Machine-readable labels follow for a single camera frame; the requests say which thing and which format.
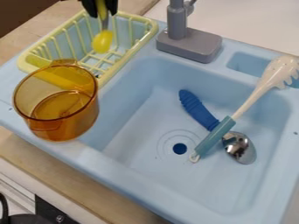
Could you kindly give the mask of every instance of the small sink compartment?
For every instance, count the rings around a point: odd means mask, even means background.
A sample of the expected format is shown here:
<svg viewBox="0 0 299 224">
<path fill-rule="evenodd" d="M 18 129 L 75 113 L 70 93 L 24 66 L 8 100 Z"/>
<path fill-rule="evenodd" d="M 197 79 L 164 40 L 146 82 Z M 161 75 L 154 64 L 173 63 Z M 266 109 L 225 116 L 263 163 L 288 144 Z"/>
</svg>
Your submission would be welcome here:
<svg viewBox="0 0 299 224">
<path fill-rule="evenodd" d="M 261 77 L 269 62 L 269 59 L 259 58 L 244 52 L 236 52 L 227 63 L 227 67 L 237 72 Z"/>
</svg>

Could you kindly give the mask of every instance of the beige countertop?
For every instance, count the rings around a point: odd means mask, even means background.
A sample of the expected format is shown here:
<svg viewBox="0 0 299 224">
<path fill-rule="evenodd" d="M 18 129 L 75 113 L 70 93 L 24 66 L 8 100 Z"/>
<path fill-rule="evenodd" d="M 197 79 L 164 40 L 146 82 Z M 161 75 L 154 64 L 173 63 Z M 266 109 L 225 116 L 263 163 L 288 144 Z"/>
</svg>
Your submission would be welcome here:
<svg viewBox="0 0 299 224">
<path fill-rule="evenodd" d="M 144 14 L 159 0 L 121 0 L 119 9 Z M 77 1 L 58 2 L 0 38 L 0 65 L 82 9 Z M 54 191 L 108 223 L 168 223 L 0 126 L 0 156 Z"/>
</svg>

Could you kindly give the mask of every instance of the transparent orange bowl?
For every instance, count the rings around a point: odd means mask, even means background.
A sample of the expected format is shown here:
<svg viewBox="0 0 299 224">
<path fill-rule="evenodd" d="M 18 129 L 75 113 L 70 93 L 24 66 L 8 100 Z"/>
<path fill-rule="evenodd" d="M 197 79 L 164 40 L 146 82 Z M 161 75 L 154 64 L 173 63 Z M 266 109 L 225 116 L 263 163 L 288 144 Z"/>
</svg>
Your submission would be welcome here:
<svg viewBox="0 0 299 224">
<path fill-rule="evenodd" d="M 13 104 L 37 137 L 66 141 L 93 126 L 99 114 L 97 92 L 97 80 L 75 60 L 55 60 L 17 85 Z"/>
</svg>

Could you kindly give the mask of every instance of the wall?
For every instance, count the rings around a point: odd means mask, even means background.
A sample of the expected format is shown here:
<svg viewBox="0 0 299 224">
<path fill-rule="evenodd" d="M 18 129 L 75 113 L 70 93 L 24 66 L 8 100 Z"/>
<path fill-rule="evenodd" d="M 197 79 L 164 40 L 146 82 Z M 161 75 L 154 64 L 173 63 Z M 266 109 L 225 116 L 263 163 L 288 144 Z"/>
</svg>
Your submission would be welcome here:
<svg viewBox="0 0 299 224">
<path fill-rule="evenodd" d="M 59 0 L 0 0 L 0 38 Z"/>
</svg>

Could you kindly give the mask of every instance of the faucet base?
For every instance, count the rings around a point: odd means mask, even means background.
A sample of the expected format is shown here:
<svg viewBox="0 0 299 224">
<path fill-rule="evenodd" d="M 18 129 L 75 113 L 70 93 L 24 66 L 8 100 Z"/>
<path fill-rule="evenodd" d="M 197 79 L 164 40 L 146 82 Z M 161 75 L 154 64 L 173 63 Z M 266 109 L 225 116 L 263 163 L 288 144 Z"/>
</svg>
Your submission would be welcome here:
<svg viewBox="0 0 299 224">
<path fill-rule="evenodd" d="M 218 35 L 187 28 L 186 37 L 180 40 L 171 39 L 167 31 L 162 31 L 156 39 L 156 48 L 207 64 L 216 57 L 221 43 L 222 38 Z"/>
</svg>

